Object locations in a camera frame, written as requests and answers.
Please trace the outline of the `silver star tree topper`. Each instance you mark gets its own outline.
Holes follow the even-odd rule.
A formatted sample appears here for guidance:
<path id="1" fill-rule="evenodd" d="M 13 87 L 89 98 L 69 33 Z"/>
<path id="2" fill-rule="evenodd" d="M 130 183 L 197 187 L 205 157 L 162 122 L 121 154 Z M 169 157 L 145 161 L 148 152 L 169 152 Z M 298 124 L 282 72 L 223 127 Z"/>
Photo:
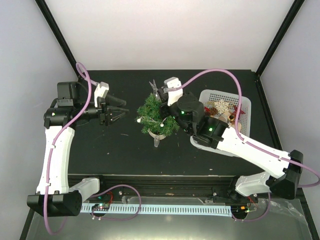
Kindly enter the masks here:
<path id="1" fill-rule="evenodd" d="M 152 82 L 151 81 L 149 82 L 149 84 L 150 84 L 150 86 L 152 88 L 154 97 L 158 101 L 161 101 L 161 98 L 160 98 L 160 95 L 159 95 L 159 91 L 158 91 L 158 87 L 157 87 L 157 84 L 156 84 L 155 80 L 153 79 Z"/>

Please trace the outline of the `small green christmas tree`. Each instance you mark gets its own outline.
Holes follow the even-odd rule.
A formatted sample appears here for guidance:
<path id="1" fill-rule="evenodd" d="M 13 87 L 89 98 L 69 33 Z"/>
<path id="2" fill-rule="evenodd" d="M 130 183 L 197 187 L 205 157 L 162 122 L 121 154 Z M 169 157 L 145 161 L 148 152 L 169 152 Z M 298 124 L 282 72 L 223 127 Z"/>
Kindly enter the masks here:
<path id="1" fill-rule="evenodd" d="M 180 129 L 179 125 L 176 123 L 173 117 L 161 119 L 161 104 L 161 101 L 157 100 L 153 93 L 151 93 L 144 100 L 144 104 L 136 110 L 137 116 L 135 118 L 135 121 L 138 124 L 142 125 L 141 132 L 143 134 L 149 135 L 148 129 L 150 129 L 157 135 L 165 135 L 166 137 L 169 137 Z M 154 120 L 159 123 L 163 123 L 164 126 L 161 127 L 158 123 L 148 122 L 148 120 Z"/>

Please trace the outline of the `white bulb string lights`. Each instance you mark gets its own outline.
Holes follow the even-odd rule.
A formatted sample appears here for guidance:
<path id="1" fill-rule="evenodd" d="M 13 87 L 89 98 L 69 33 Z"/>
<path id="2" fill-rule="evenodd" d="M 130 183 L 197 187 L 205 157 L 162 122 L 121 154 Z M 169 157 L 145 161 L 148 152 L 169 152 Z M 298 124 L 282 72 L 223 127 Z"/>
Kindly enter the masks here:
<path id="1" fill-rule="evenodd" d="M 164 127 L 164 124 L 163 123 L 159 123 L 158 121 L 148 120 L 148 122 L 159 124 L 161 128 Z M 163 135 L 163 134 L 155 134 L 150 129 L 148 129 L 148 134 L 153 138 L 153 145 L 154 145 L 155 148 L 157 148 L 159 146 L 160 141 L 162 141 L 162 140 L 164 140 L 166 138 L 165 135 Z"/>

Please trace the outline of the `white perforated plastic basket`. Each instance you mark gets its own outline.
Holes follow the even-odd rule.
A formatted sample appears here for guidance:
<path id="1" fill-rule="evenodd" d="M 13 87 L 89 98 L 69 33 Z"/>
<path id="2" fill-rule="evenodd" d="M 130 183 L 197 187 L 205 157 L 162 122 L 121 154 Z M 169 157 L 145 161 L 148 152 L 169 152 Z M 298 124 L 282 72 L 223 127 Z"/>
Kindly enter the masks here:
<path id="1" fill-rule="evenodd" d="M 219 101 L 220 99 L 225 100 L 226 102 L 229 103 L 229 109 L 223 114 L 217 113 L 214 117 L 219 119 L 220 116 L 224 117 L 224 120 L 227 122 L 227 112 L 230 114 L 236 114 L 235 113 L 235 107 L 238 106 L 239 104 L 239 96 L 237 94 L 229 93 L 229 92 L 224 92 L 224 91 L 218 91 L 218 90 L 210 90 L 210 89 L 205 89 L 200 93 L 199 96 L 199 101 L 203 103 L 204 107 L 207 108 L 214 108 L 214 102 Z M 251 101 L 245 97 L 241 97 L 241 109 L 240 109 L 240 115 L 238 118 L 238 121 L 242 125 L 242 129 L 239 132 L 241 135 L 245 135 L 247 137 L 250 136 L 250 131 L 251 131 L 251 109 L 252 109 L 252 104 Z M 237 157 L 237 155 L 234 155 L 232 153 L 222 151 L 219 149 L 213 149 L 207 146 L 203 146 L 197 143 L 196 140 L 191 136 L 190 137 L 190 143 L 196 147 L 197 149 L 228 156 L 228 157 Z"/>

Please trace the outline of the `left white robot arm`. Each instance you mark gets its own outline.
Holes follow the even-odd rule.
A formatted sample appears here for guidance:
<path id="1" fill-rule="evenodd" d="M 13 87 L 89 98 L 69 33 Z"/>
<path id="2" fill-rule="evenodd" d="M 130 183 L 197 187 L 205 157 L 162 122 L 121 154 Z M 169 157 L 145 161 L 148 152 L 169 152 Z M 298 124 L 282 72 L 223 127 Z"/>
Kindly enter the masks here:
<path id="1" fill-rule="evenodd" d="M 28 195 L 27 206 L 43 217 L 77 216 L 84 201 L 93 196 L 103 199 L 108 192 L 98 177 L 87 177 L 70 187 L 68 167 L 70 150 L 78 120 L 98 119 L 102 125 L 111 125 L 129 111 L 127 102 L 108 93 L 109 85 L 97 84 L 89 95 L 94 99 L 81 102 L 80 82 L 59 82 L 57 98 L 44 114 L 45 156 L 42 174 L 34 195 Z"/>

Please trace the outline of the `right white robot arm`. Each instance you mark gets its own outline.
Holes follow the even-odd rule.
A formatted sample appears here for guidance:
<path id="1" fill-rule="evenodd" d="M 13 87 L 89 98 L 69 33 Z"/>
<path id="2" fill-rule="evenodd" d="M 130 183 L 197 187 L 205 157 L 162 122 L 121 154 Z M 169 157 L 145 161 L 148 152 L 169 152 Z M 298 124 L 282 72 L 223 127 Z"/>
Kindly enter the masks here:
<path id="1" fill-rule="evenodd" d="M 261 168 L 261 173 L 239 176 L 228 187 L 228 198 L 234 202 L 244 196 L 273 193 L 280 198 L 296 197 L 302 169 L 303 154 L 285 152 L 257 142 L 226 122 L 205 114 L 204 105 L 189 93 L 156 91 L 160 116 L 172 117 L 178 126 L 201 147 L 231 153 Z"/>

